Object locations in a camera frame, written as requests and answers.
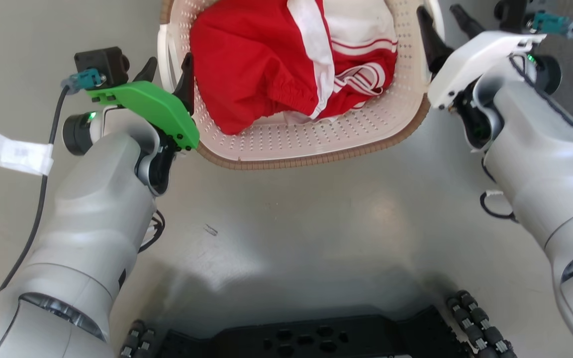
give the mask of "clothes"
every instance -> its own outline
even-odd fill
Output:
[[[395,70],[384,0],[220,0],[190,43],[198,90],[225,134],[282,111],[316,120],[361,108]]]

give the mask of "white tape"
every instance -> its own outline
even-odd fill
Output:
[[[34,175],[48,175],[52,168],[51,144],[13,141],[0,134],[0,167]]]

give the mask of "pink basket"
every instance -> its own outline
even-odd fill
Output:
[[[159,63],[163,88],[173,91],[180,64],[189,52],[189,30],[196,16],[216,0],[163,0],[159,31]],[[437,0],[386,0],[395,20],[398,59],[393,85],[364,108],[329,124],[288,125],[282,115],[257,120],[237,136],[223,134],[209,116],[196,88],[195,113],[200,131],[198,152],[216,165],[236,170],[291,168],[339,161],[391,147],[408,138],[430,107],[430,79],[417,7],[428,2],[435,27],[444,34]]]

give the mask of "hexagonal hole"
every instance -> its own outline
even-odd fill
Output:
[[[278,333],[276,333],[276,338],[279,341],[289,341],[293,338],[293,333],[288,329],[280,329]]]
[[[309,335],[299,336],[297,338],[297,344],[298,345],[312,345],[314,343],[315,343],[315,340],[313,339],[313,337],[311,337]]]
[[[348,333],[346,332],[341,332],[339,334],[339,336],[337,336],[339,338],[339,341],[342,342],[343,344],[347,344],[348,343]]]
[[[292,357],[293,352],[295,352],[295,349],[293,349],[293,347],[291,347],[291,345],[281,345],[280,348],[278,348],[278,355],[281,358]]]
[[[320,351],[324,353],[334,353],[337,351],[337,344],[334,344],[333,341],[324,341],[320,344]]]
[[[320,326],[316,332],[320,337],[330,337],[333,335],[333,329],[328,326]]]

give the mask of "shiny floor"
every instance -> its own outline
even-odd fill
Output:
[[[460,3],[491,19],[493,2]],[[77,51],[118,45],[134,75],[155,55],[158,13],[158,1],[0,0],[0,132],[45,141]],[[461,45],[447,14],[446,27]],[[64,112],[89,108],[77,97]],[[55,159],[50,193],[76,161],[62,145]],[[112,312],[114,347],[136,318],[209,337],[284,320],[404,318],[464,288],[519,356],[573,357],[548,261],[520,226],[480,209],[494,186],[479,164],[458,121],[438,112],[397,147],[339,163],[232,172],[196,153],[179,159],[158,201],[168,227],[139,256]],[[0,281],[25,242],[36,190],[36,177],[0,170]]]

